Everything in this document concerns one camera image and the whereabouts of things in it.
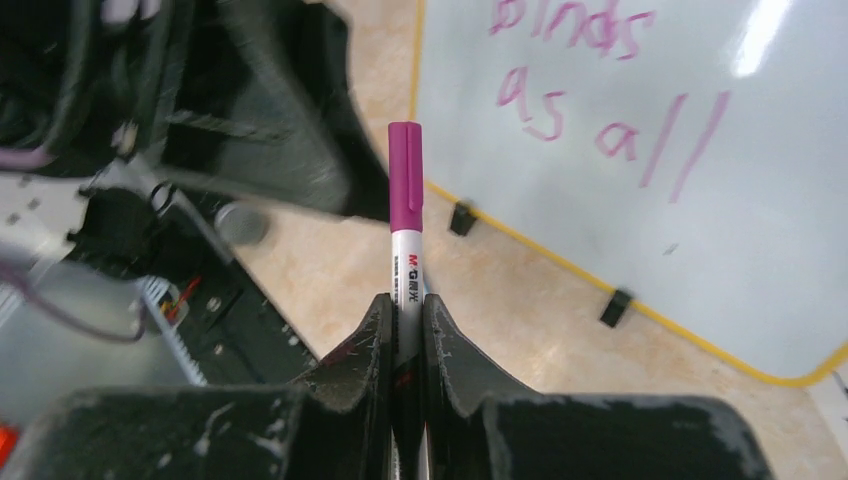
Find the yellow framed whiteboard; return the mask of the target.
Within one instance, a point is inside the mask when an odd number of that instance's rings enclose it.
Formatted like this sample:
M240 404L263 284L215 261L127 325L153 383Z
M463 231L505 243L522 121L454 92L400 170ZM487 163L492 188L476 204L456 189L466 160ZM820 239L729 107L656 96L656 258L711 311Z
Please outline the yellow framed whiteboard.
M845 2L417 15L433 190L763 381L845 362Z

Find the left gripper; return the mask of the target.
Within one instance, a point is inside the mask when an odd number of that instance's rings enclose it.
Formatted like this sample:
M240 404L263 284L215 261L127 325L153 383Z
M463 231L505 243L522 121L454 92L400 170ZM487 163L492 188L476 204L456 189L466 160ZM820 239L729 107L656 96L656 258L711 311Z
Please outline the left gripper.
M349 27L306 1L39 4L39 173L158 145L184 188L385 222L388 175L349 87Z

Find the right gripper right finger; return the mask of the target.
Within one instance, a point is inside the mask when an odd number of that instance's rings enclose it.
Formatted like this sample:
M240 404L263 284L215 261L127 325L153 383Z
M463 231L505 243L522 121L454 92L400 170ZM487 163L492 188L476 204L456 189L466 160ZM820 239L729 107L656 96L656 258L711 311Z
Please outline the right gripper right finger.
M543 394L423 304L425 418L435 479L770 479L747 421L712 397Z

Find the purple marker cap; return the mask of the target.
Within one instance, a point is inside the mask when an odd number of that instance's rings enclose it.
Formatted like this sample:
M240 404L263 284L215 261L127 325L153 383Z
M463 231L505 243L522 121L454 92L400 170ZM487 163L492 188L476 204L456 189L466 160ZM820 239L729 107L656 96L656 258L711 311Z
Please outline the purple marker cap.
M411 121L388 125L391 232L422 231L422 127Z

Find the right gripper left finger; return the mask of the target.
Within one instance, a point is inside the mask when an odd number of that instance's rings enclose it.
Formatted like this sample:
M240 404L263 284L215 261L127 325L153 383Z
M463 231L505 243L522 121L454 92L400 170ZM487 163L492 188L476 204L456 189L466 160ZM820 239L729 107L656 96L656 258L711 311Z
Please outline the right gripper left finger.
M25 429L5 479L387 479L393 303L285 384L97 388Z

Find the purple whiteboard marker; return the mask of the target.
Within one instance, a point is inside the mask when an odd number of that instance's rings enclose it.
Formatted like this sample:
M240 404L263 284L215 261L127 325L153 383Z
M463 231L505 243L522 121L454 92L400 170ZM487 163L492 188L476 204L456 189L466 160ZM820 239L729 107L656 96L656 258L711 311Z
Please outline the purple whiteboard marker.
M424 418L421 393L421 317L423 280L421 233L392 233L393 315L396 349L393 372L392 427L397 444L399 477L421 479Z

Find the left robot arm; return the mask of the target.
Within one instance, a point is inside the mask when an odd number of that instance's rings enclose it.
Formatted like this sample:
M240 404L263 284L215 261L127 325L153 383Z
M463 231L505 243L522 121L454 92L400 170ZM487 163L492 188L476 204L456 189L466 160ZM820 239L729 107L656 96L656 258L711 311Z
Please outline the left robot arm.
M159 334L139 302L109 328L37 292L26 265L203 282L210 241L282 232L274 203L388 218L388 179L353 105L351 25L326 1L5 1L1 288L73 333Z

